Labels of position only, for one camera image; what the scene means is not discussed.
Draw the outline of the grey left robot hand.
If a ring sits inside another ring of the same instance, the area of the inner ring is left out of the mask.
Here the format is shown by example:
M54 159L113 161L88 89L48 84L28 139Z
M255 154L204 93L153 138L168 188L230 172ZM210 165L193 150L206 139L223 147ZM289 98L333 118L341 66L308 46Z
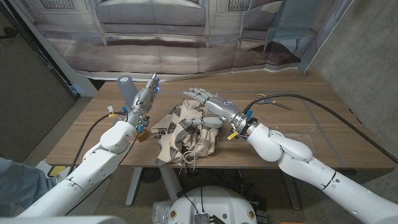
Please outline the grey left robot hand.
M146 86L135 95L128 113L127 123L137 126L141 119L151 110L158 92L159 78L156 73L153 73Z

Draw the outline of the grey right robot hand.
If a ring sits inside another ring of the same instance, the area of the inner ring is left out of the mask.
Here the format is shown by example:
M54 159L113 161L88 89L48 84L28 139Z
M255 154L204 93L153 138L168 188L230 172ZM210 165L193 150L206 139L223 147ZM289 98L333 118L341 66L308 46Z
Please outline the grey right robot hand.
M191 119L188 123L193 125L204 125L207 128L220 128L223 123L232 123L237 128L246 119L241 110L231 101L213 95L202 88L189 88L183 94L190 96L205 105L209 112L217 117L206 117L202 119Z

